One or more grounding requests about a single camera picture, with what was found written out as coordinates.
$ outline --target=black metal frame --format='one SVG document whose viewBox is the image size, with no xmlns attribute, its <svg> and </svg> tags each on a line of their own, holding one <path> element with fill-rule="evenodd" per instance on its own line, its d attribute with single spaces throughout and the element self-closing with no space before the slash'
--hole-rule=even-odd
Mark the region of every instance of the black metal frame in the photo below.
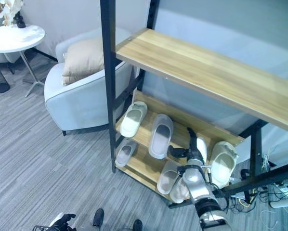
<svg viewBox="0 0 288 231">
<path fill-rule="evenodd" d="M 159 0 L 151 0 L 147 28 L 152 29 L 156 18 L 157 7 Z M 115 25 L 116 25 L 116 0 L 100 0 L 101 9 L 101 24 L 102 24 L 102 37 L 103 37 L 103 49 L 105 59 L 105 86 L 107 97 L 107 110 L 109 119 L 109 133 L 110 133 L 110 151 L 112 161 L 112 171 L 115 173 L 115 149 L 122 141 L 121 136 L 116 140 L 115 130 L 115 110 L 126 100 L 126 98 L 137 87 L 142 90 L 145 71 L 140 69 L 139 76 L 135 78 L 129 86 L 116 98 L 115 92 L 115 66 L 117 64 L 116 51 L 115 51 Z"/>
<path fill-rule="evenodd" d="M 116 65 L 116 52 L 115 52 L 115 8 L 116 0 L 100 0 L 101 5 L 101 20 L 102 20 L 102 35 L 104 46 L 104 59 L 105 59 L 105 84 L 107 96 L 107 108 L 109 118 L 109 133 L 110 133 L 110 146 L 112 158 L 112 171 L 116 171 L 115 167 L 115 149 L 122 141 L 123 137 L 120 136 L 116 140 L 115 118 L 113 117 L 115 109 L 126 100 L 126 98 L 137 87 L 142 90 L 145 71 L 140 70 L 139 76 L 133 80 L 129 86 L 116 98 L 115 93 L 115 65 Z M 157 14 L 159 0 L 151 0 L 149 8 L 149 17 L 147 20 L 147 28 L 153 28 Z M 251 136 L 251 153 L 250 153 L 250 177 L 247 179 L 231 184 L 223 189 L 222 192 L 225 196 L 229 197 L 239 192 L 247 192 L 248 190 L 258 188 L 270 183 L 282 181 L 288 178 L 288 165 L 274 169 L 269 172 L 262 173 L 262 127 L 267 122 L 263 120 L 256 121 L 253 125 L 243 131 L 240 136 L 247 138 Z M 213 191 L 216 197 L 221 197 L 218 190 Z M 181 204 L 171 204 L 169 208 L 176 208 L 181 206 L 190 205 L 190 200 L 185 200 Z"/>
</svg>

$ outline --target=gray carpet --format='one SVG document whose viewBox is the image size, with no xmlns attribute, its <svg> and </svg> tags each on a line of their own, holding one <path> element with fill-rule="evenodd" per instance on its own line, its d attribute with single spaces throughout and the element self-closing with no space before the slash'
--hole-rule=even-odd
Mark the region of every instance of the gray carpet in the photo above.
<svg viewBox="0 0 288 231">
<path fill-rule="evenodd" d="M 39 77 L 47 75 L 54 61 L 28 54 Z M 48 225 L 60 212 L 74 213 L 73 227 L 89 225 L 97 208 L 105 210 L 102 230 L 132 227 L 142 220 L 144 230 L 200 230 L 192 206 L 170 210 L 168 202 L 119 170 L 111 172 L 107 126 L 61 130 L 49 116 L 43 88 L 36 87 L 28 98 L 29 72 L 19 60 L 15 75 L 0 65 L 11 89 L 0 94 L 0 231 L 29 231 L 34 225 Z M 288 215 L 270 209 L 257 200 L 248 214 L 228 212 L 234 230 L 288 231 Z"/>
</svg>

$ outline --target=white round table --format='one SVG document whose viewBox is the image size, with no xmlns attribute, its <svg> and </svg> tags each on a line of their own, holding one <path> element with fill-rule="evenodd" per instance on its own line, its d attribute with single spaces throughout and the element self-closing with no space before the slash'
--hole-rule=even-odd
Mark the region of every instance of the white round table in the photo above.
<svg viewBox="0 0 288 231">
<path fill-rule="evenodd" d="M 31 93 L 36 85 L 44 85 L 44 83 L 36 78 L 24 55 L 24 51 L 40 44 L 44 37 L 44 29 L 40 26 L 27 25 L 25 28 L 18 28 L 17 25 L 0 26 L 0 53 L 20 52 L 24 63 L 34 79 L 33 85 L 25 97 Z"/>
</svg>

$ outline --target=vase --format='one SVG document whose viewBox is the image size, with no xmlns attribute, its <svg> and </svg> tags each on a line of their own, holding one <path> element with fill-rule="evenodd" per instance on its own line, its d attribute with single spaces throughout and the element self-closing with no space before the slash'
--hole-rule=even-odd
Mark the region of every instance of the vase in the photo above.
<svg viewBox="0 0 288 231">
<path fill-rule="evenodd" d="M 26 27 L 25 22 L 23 21 L 23 17 L 20 14 L 20 12 L 16 13 L 13 19 L 17 23 L 18 28 Z"/>
</svg>

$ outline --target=robotic hand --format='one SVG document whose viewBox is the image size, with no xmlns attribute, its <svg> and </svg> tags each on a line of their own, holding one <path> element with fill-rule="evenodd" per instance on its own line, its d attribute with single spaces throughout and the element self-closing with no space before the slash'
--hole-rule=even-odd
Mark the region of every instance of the robotic hand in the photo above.
<svg viewBox="0 0 288 231">
<path fill-rule="evenodd" d="M 70 221 L 72 218 L 75 218 L 76 215 L 75 214 L 63 214 L 61 213 L 62 216 L 60 216 L 60 219 L 58 219 L 58 217 L 56 219 L 54 224 L 50 225 L 50 227 L 48 226 L 40 226 L 40 225 L 36 225 L 33 229 L 33 231 L 77 231 L 76 228 L 71 228 L 68 225 L 68 221 Z"/>
<path fill-rule="evenodd" d="M 187 165 L 177 168 L 178 174 L 183 178 L 190 194 L 192 204 L 196 208 L 199 217 L 200 226 L 205 231 L 229 231 L 232 230 L 226 215 L 211 192 L 207 187 L 205 175 L 202 170 L 204 165 L 201 150 L 197 148 L 197 136 L 191 128 L 187 128 L 190 134 L 189 149 L 169 147 L 172 156 L 183 158 L 187 157 Z"/>
</svg>

